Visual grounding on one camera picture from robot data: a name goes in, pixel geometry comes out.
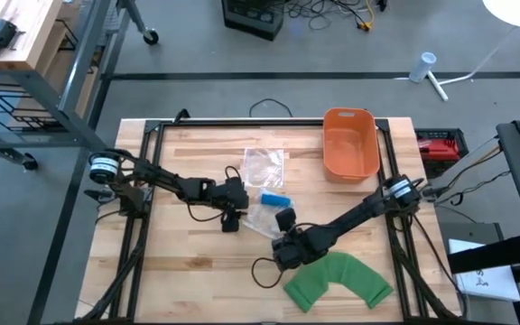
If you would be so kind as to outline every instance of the plastic bag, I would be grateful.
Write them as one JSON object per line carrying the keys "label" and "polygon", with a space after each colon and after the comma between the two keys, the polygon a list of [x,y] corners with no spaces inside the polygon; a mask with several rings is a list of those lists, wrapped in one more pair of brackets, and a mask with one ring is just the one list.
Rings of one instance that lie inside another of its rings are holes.
{"label": "plastic bag", "polygon": [[284,150],[246,148],[243,167],[247,186],[281,188],[284,185]]}
{"label": "plastic bag", "polygon": [[276,194],[266,189],[260,189],[250,200],[251,205],[248,208],[248,214],[242,219],[242,224],[271,239],[280,238],[282,232],[276,221],[276,213],[286,208],[292,208],[294,202],[291,201],[290,207],[275,207],[261,204],[263,193]]}

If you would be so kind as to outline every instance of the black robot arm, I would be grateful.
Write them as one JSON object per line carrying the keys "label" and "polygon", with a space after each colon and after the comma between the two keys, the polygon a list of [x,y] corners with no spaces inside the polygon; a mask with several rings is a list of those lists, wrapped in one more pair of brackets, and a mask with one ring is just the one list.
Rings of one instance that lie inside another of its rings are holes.
{"label": "black robot arm", "polygon": [[[123,170],[123,160],[132,162],[134,167]],[[122,208],[126,211],[141,211],[144,205],[144,192],[132,186],[132,181],[141,181],[168,190],[189,206],[206,206],[222,210],[222,230],[225,232],[238,230],[238,220],[242,214],[238,210],[248,208],[248,195],[244,183],[237,170],[230,166],[226,168],[226,182],[216,184],[208,178],[182,178],[145,159],[135,158],[125,150],[93,153],[89,157],[89,163],[89,178],[98,184],[108,185],[120,198]],[[228,175],[230,168],[237,176]]]}
{"label": "black robot arm", "polygon": [[[383,196],[382,186],[360,204],[325,225],[295,224],[293,209],[276,215],[278,227],[285,232],[282,238],[272,241],[273,258],[283,272],[312,263],[325,256],[337,239],[365,221],[387,212],[414,213],[421,198],[414,184],[406,177],[395,176],[383,184],[388,194]],[[300,226],[311,226],[301,229]]]}

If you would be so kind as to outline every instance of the concrete floor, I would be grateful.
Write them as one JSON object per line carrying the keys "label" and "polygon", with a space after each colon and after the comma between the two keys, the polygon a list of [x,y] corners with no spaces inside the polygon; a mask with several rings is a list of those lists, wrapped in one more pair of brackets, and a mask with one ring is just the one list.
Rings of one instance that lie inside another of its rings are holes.
{"label": "concrete floor", "polygon": [[[470,70],[510,26],[479,1],[392,1],[373,32],[332,14],[330,28],[313,32],[304,19],[284,22],[275,42],[229,30],[218,1],[143,0],[144,19],[160,45],[148,48],[128,30],[116,72],[407,71],[422,51],[438,57],[437,71]],[[520,29],[485,67],[520,70]],[[128,117],[247,116],[251,104],[275,98],[295,116],[321,116],[329,107],[363,107],[376,116],[411,116],[418,127],[459,127],[469,147],[495,134],[495,125],[520,118],[520,79],[478,79],[446,87],[443,103],[428,83],[396,80],[115,81],[97,133],[115,141]],[[266,105],[255,116],[284,116]],[[24,323],[39,281],[77,151],[30,150],[42,169],[23,173],[0,159],[0,324]],[[506,169],[499,157],[468,173],[459,189]],[[82,189],[89,183],[84,181]],[[498,180],[459,207],[481,222],[499,222],[506,237],[520,235],[520,202],[510,178]],[[79,196],[44,320],[69,320],[79,295],[93,234],[94,204]],[[439,210],[441,221],[465,222]],[[506,303],[471,298],[474,319],[503,321]]]}

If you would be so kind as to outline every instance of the orange bin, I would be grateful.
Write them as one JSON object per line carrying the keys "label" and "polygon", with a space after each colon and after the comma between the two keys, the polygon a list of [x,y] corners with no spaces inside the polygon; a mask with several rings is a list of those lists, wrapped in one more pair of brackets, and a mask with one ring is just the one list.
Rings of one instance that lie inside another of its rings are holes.
{"label": "orange bin", "polygon": [[365,109],[336,107],[324,115],[324,172],[334,182],[363,181],[380,168],[375,118]]}

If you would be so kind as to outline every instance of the green cloth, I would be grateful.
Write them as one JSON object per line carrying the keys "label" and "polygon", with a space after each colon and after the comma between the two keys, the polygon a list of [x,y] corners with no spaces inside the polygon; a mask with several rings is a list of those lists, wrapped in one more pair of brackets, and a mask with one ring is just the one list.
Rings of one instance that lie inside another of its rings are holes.
{"label": "green cloth", "polygon": [[354,256],[340,252],[329,252],[320,260],[305,265],[284,290],[302,311],[307,312],[329,289],[329,283],[343,284],[370,309],[393,291],[380,274]]}

